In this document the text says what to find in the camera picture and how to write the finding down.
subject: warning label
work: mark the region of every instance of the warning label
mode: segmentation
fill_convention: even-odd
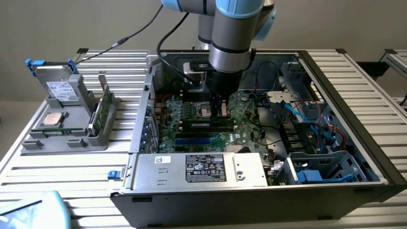
[[[77,96],[67,81],[46,82],[46,84],[58,101],[77,101]]]
[[[227,181],[223,154],[187,155],[185,171],[188,183]]]

